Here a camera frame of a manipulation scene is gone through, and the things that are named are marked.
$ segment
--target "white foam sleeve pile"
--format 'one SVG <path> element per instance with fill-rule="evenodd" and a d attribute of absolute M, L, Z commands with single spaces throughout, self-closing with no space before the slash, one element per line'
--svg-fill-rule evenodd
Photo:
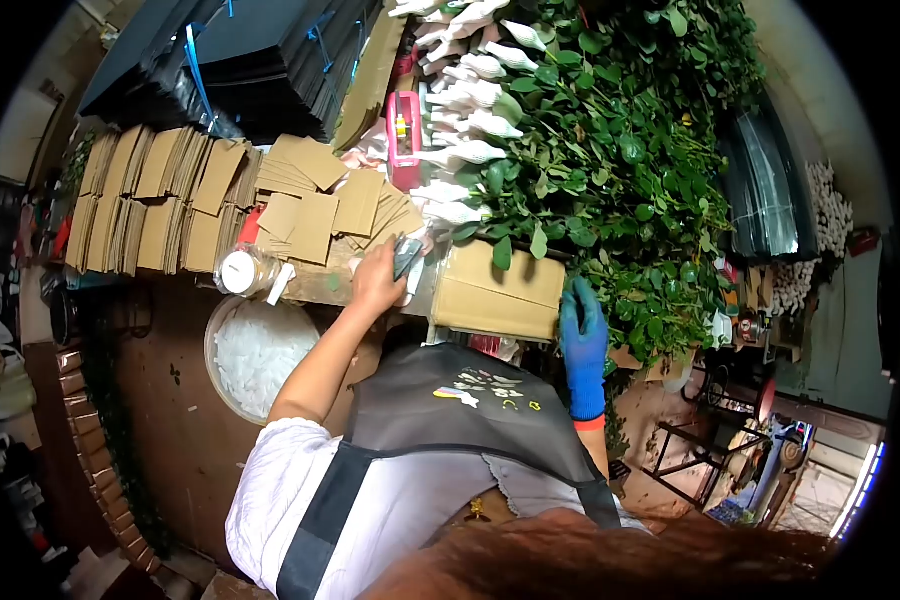
<path fill-rule="evenodd" d="M 300 306 L 244 302 L 214 334 L 220 384 L 244 411 L 265 418 L 283 383 L 320 338 Z"/>

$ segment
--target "red sleeve cuff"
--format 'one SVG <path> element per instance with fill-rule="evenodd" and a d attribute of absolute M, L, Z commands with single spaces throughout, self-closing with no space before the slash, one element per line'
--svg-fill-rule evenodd
<path fill-rule="evenodd" d="M 576 431 L 593 431 L 594 429 L 603 429 L 607 418 L 601 414 L 593 420 L 575 420 L 573 426 Z"/>

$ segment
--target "scissors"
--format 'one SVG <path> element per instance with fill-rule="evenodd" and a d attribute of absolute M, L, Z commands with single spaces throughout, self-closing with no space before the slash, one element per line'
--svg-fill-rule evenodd
<path fill-rule="evenodd" d="M 393 248 L 393 280 L 397 282 L 400 278 L 407 275 L 414 261 L 420 256 L 420 251 L 423 250 L 423 242 L 408 238 L 401 231 L 400 235 L 396 237 Z"/>

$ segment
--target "apron print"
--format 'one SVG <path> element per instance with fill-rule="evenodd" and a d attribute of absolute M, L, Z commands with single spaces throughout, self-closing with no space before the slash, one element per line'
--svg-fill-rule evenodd
<path fill-rule="evenodd" d="M 477 408 L 477 403 L 480 402 L 480 400 L 473 397 L 469 391 L 457 390 L 455 388 L 440 388 L 434 391 L 433 395 L 437 398 L 456 398 L 463 404 L 472 406 L 473 408 Z"/>
<path fill-rule="evenodd" d="M 463 372 L 456 376 L 456 379 L 452 388 L 442 387 L 434 391 L 433 395 L 437 398 L 460 399 L 463 404 L 477 408 L 480 399 L 474 397 L 470 392 L 486 392 L 489 389 L 494 397 L 503 399 L 504 410 L 509 408 L 520 410 L 517 401 L 514 400 L 524 398 L 523 393 L 514 389 L 523 383 L 520 379 L 508 379 L 470 366 L 464 368 Z M 528 403 L 528 408 L 540 411 L 540 402 L 531 401 Z"/>

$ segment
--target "blue rubber glove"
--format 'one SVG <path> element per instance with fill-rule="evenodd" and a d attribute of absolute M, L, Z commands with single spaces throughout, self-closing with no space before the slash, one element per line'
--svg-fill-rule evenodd
<path fill-rule="evenodd" d="M 560 306 L 560 350 L 567 367 L 570 387 L 570 417 L 593 421 L 604 414 L 604 364 L 607 361 L 608 332 L 597 294 L 586 279 L 578 276 L 571 290 L 563 292 Z M 578 306 L 583 309 L 583 327 Z"/>

